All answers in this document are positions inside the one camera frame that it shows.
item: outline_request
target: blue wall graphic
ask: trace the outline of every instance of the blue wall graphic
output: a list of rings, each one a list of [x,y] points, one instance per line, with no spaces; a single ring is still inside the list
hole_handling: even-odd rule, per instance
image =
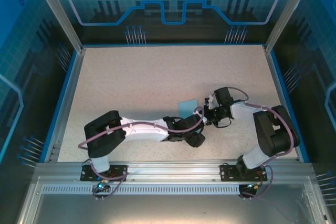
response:
[[[141,24],[146,28],[149,43],[224,42],[226,30],[230,29],[230,25],[263,26],[263,28],[249,28],[244,40],[249,43],[261,43],[266,41],[270,27],[278,19],[287,0],[60,0],[60,2],[83,43],[126,44],[122,28]],[[165,32],[159,35],[158,30]]]

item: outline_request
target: enclosure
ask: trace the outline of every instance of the enclosure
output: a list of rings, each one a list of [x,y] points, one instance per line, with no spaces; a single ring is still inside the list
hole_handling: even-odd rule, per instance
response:
[[[336,0],[0,7],[1,223],[334,223]],[[95,201],[97,182],[80,180],[88,154],[77,145],[87,123],[110,110],[183,118],[187,101],[203,106],[221,87],[243,89],[255,104],[282,104],[298,132],[300,145],[270,163],[274,182],[264,196],[241,199],[240,182],[222,181],[220,166],[258,142],[253,124],[233,120],[206,127],[198,148],[120,144],[109,161],[127,165],[127,178]]]

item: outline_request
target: transparent wall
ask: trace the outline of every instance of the transparent wall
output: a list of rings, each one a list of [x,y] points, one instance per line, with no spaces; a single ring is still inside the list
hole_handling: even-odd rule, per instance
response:
[[[60,0],[84,44],[265,43],[287,0]]]
[[[310,161],[317,174],[335,174],[336,0],[301,0],[274,53]]]
[[[14,223],[73,47],[45,0],[0,0],[0,10],[0,223]]]

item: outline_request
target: blue frame border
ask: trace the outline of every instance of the blue frame border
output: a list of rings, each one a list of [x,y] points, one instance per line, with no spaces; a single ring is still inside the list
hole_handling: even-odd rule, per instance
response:
[[[280,67],[279,67],[279,64],[278,64],[278,61],[277,61],[277,58],[275,56],[275,53],[274,53],[273,49],[271,50],[270,54],[271,54],[271,58],[272,58],[272,61],[274,63],[274,66],[275,66],[275,71],[276,71],[277,76],[279,78],[279,82],[280,82],[280,86],[281,86],[282,92],[284,94],[283,97],[285,97],[288,113],[290,115],[290,118],[292,119],[294,127],[296,128],[296,130],[297,130],[297,132],[299,134],[299,138],[301,139],[299,148],[300,148],[300,151],[301,151],[301,155],[302,155],[303,161],[305,163],[309,163],[310,161],[309,161],[309,157],[308,157],[308,154],[307,154],[307,151],[306,151],[306,147],[304,145],[304,142],[303,142],[303,139],[302,139],[302,135],[301,135],[301,132],[299,130],[299,125],[298,125],[298,122],[296,120],[292,104],[290,103],[290,99],[289,99],[288,92],[286,90],[285,82],[284,82],[284,80],[282,78]]]
[[[52,117],[52,121],[51,121],[51,124],[50,124],[50,127],[49,127],[48,135],[46,137],[46,141],[45,141],[43,149],[42,149],[42,153],[41,153],[40,160],[39,160],[40,163],[44,163],[44,160],[47,156],[48,148],[49,148],[49,145],[50,145],[50,142],[51,142],[51,137],[53,136],[53,133],[54,133],[54,130],[55,130],[57,117],[58,117],[61,105],[63,103],[65,91],[67,90],[70,75],[71,75],[71,72],[74,68],[74,63],[75,63],[75,60],[76,60],[77,57],[78,57],[77,51],[74,50],[74,53],[72,54],[71,62],[70,62],[69,68],[68,68],[68,72],[65,76],[65,80],[64,80],[64,83],[63,83],[63,86],[62,86],[61,93],[59,94],[58,102],[57,102],[57,105],[56,105],[56,108],[55,108],[54,116]]]

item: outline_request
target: metal frame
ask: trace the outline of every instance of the metal frame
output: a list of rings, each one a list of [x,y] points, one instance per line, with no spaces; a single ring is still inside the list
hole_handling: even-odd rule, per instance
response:
[[[65,129],[67,126],[70,109],[72,105],[72,100],[74,99],[75,90],[80,74],[80,69],[83,63],[83,57],[85,54],[85,49],[81,53],[77,53],[75,61],[73,63],[73,67],[69,69],[71,71],[69,82],[66,87],[64,97],[59,109],[59,113],[57,115],[55,128],[52,133],[50,143],[48,145],[47,154],[43,160],[43,162],[49,162],[50,156],[52,154],[52,150],[54,148],[54,145],[60,145],[63,141]]]
[[[285,28],[288,20],[290,19],[291,15],[297,8],[300,0],[288,0],[286,6],[284,7],[278,21],[276,22],[271,34],[269,35],[266,41],[266,52],[270,53],[273,49],[276,41],[280,37],[283,29]]]
[[[180,161],[180,162],[114,162],[114,164],[128,165],[129,175],[127,180],[121,185],[122,187],[143,187],[153,188],[154,191],[160,191],[160,188],[174,185],[176,188],[188,185],[189,187],[201,186],[203,192],[186,192],[175,191],[175,195],[192,195],[192,194],[217,194],[225,195],[228,193],[212,192],[212,188],[221,188],[225,186],[238,186],[239,182],[226,183],[220,181],[219,165],[223,162],[235,164],[235,160],[215,160],[215,161]],[[316,223],[326,223],[326,207],[317,184],[314,170],[311,164],[300,164],[293,160],[277,159],[271,162],[274,169],[274,184],[301,184],[306,188],[306,201],[310,204],[311,214]],[[79,176],[81,173],[81,163],[48,163],[37,164],[32,183],[29,187],[22,212],[19,216],[18,223],[33,223],[37,214],[38,204],[42,194],[50,194],[46,187],[54,187],[57,192],[52,194],[90,194],[89,190],[83,190],[82,187],[95,185],[92,182],[81,182]],[[74,191],[66,191],[63,188],[78,187]],[[144,194],[136,190],[123,190],[118,194]]]
[[[65,13],[61,3],[59,0],[46,0],[48,5],[50,6],[52,12],[56,16],[58,22],[60,23],[62,29],[64,30],[65,34],[68,36],[72,46],[77,52],[81,52],[83,45],[80,42],[72,24]]]

